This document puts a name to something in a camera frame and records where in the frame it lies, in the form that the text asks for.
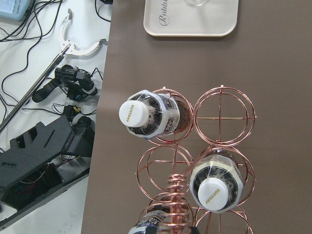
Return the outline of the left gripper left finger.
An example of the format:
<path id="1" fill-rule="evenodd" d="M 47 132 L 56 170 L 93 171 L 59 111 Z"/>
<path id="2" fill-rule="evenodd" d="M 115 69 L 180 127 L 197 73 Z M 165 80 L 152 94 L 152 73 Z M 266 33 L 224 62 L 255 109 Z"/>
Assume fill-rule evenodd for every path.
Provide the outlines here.
<path id="1" fill-rule="evenodd" d="M 157 234 L 157 231 L 159 230 L 156 226 L 148 226 L 145 229 L 145 234 Z"/>

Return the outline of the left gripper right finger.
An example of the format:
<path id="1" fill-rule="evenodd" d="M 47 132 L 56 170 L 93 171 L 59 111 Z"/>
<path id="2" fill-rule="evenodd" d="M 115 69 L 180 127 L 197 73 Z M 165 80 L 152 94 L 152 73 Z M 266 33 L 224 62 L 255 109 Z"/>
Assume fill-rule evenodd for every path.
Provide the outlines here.
<path id="1" fill-rule="evenodd" d="M 195 226 L 191 226 L 190 228 L 190 234 L 200 234 L 199 229 Z"/>

